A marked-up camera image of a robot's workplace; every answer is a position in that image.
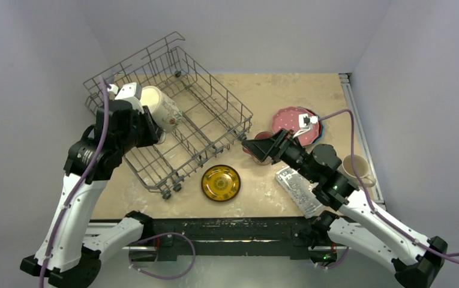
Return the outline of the pink mug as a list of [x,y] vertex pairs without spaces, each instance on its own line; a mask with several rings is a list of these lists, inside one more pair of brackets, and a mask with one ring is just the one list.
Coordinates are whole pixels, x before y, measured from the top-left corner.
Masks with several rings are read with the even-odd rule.
[[250,154],[253,160],[260,165],[274,165],[281,160],[277,156],[277,133],[260,132],[253,139],[242,141],[244,152]]

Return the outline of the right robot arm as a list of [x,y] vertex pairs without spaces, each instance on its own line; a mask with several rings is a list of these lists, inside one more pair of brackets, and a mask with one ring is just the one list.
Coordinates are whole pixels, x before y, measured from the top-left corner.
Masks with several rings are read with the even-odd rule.
[[316,184],[312,194],[332,209],[312,224],[317,243],[332,241],[356,250],[391,271],[403,287],[432,285],[444,264],[440,254],[447,251],[446,241],[414,231],[369,200],[338,171],[342,161],[332,145],[317,145],[307,152],[284,129],[269,138],[244,140],[242,145],[258,160],[282,161]]

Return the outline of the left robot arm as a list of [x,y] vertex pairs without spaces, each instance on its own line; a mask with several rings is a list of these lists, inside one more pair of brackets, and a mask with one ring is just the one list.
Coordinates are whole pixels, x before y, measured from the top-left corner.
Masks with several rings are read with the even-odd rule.
[[62,194],[38,251],[21,261],[21,271],[54,287],[88,287],[102,264],[126,245],[149,244],[151,217],[131,211],[92,240],[85,239],[95,205],[113,171],[133,148],[154,145],[161,129],[134,97],[111,100],[68,151]]

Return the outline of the pink dotted plate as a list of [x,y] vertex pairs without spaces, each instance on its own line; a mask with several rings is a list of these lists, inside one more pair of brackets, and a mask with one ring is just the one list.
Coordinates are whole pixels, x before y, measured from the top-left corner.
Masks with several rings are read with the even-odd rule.
[[[286,129],[294,134],[299,130],[298,115],[308,113],[306,108],[299,106],[290,106],[280,109],[273,117],[271,130],[273,133],[278,132],[280,129]],[[310,145],[313,139],[316,137],[316,133],[309,131],[305,134],[297,137],[302,146]]]

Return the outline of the blue plate under stack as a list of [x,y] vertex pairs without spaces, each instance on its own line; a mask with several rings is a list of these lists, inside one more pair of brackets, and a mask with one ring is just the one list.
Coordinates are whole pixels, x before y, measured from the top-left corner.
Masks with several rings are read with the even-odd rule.
[[317,116],[318,117],[318,125],[319,125],[319,135],[317,136],[315,142],[319,142],[322,137],[323,137],[323,133],[324,133],[324,126],[323,126],[323,122],[322,122],[322,117],[320,115]]

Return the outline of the red plate in stack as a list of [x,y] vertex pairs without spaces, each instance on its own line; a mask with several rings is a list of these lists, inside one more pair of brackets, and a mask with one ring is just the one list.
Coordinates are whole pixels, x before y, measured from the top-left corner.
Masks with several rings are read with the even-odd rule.
[[316,133],[316,137],[313,139],[311,144],[315,144],[315,143],[317,143],[317,142],[315,142],[315,140],[316,140],[317,136],[319,135],[319,131],[318,131],[319,125],[318,125],[318,117],[317,117],[318,115],[314,111],[312,111],[311,109],[306,109],[306,110],[308,111],[308,113],[311,116],[315,116],[317,118],[317,122],[312,124],[312,127],[311,127],[311,131]]

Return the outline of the clear plastic screw box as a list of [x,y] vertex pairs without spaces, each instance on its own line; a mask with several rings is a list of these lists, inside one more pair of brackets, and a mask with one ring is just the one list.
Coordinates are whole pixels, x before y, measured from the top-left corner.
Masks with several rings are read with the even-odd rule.
[[276,181],[288,193],[305,218],[314,217],[324,207],[313,193],[317,182],[310,182],[290,167],[275,173]]

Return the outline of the yellow black saucer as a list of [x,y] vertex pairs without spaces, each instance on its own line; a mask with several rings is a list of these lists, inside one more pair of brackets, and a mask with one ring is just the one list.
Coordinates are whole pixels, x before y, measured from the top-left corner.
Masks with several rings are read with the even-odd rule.
[[236,197],[242,187],[239,173],[231,166],[219,164],[206,170],[201,178],[201,191],[210,200],[227,202]]

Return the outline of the black base frame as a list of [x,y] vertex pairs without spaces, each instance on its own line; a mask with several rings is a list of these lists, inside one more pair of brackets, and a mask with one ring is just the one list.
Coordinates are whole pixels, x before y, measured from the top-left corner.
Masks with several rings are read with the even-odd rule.
[[321,260],[316,249],[334,245],[316,217],[153,219],[138,211],[127,216],[144,224],[144,246],[156,248],[161,262],[192,254]]

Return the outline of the aluminium rail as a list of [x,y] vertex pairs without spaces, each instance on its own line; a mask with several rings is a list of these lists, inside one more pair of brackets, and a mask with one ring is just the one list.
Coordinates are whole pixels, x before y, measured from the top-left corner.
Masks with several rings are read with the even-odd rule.
[[[375,168],[374,168],[373,159],[372,159],[369,147],[368,147],[367,138],[366,138],[366,135],[365,135],[364,130],[363,130],[361,119],[359,117],[358,108],[356,106],[356,101],[355,101],[355,98],[354,98],[354,95],[353,95],[353,91],[352,91],[352,87],[351,87],[351,83],[350,83],[350,73],[339,73],[338,76],[339,76],[339,80],[340,80],[340,83],[341,83],[341,87],[342,87],[343,92],[344,92],[346,103],[347,103],[349,109],[353,112],[353,115],[354,115],[355,127],[356,127],[355,133],[358,136],[358,142],[359,142],[359,144],[361,146],[363,156],[368,161],[368,164],[370,166],[371,174],[377,179],[376,171],[375,171]],[[382,191],[380,189],[380,185],[379,185],[378,181],[376,181],[376,185],[371,190],[372,190],[372,194],[374,196],[374,201],[380,207],[382,207],[383,209],[386,209],[385,200],[383,198],[383,194],[382,194]]]

